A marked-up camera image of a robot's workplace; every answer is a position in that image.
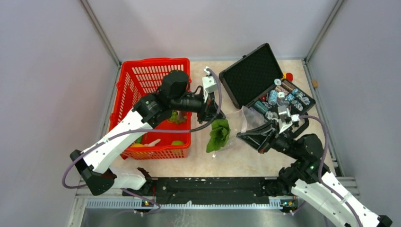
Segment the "clear zip top bag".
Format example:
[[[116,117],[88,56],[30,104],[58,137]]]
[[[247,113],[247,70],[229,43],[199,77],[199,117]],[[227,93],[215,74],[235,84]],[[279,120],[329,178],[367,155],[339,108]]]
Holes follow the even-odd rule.
[[[231,152],[237,149],[249,147],[245,142],[236,137],[237,133],[255,129],[265,123],[264,116],[252,107],[243,106],[240,110],[226,115],[231,132],[227,144],[219,151],[214,151],[212,157],[216,158],[221,153]]]

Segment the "green leafy vegetable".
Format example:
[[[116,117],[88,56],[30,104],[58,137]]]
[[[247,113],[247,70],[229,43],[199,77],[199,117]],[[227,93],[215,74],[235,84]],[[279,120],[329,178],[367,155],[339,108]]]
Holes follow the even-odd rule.
[[[211,124],[210,139],[206,145],[206,152],[221,150],[230,138],[230,126],[227,119],[217,119]]]

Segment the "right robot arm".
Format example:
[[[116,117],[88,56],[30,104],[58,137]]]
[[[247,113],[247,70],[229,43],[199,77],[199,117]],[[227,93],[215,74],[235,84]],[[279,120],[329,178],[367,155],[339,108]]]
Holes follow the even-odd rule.
[[[240,132],[237,138],[259,153],[272,148],[295,159],[290,166],[279,170],[276,180],[267,182],[264,189],[269,196],[297,196],[337,227],[392,225],[388,216],[374,213],[356,199],[324,164],[326,150],[317,135],[306,134],[294,140],[278,134],[274,126],[266,124]]]

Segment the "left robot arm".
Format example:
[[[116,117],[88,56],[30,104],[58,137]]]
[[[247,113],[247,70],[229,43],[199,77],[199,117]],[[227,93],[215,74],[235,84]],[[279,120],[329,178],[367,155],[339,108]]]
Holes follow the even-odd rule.
[[[186,134],[203,130],[217,118],[223,117],[222,101],[215,101],[214,91],[222,94],[218,76],[205,68],[201,92],[191,92],[190,78],[181,70],[166,74],[155,92],[142,97],[111,131],[91,147],[70,154],[72,163],[62,177],[66,185],[68,172],[76,167],[84,186],[92,195],[99,196],[110,189],[134,189],[139,195],[150,193],[152,183],[139,170],[119,170],[111,167],[113,161],[142,135],[153,133]],[[199,127],[188,130],[158,129],[158,125],[171,118],[173,111],[196,113]]]

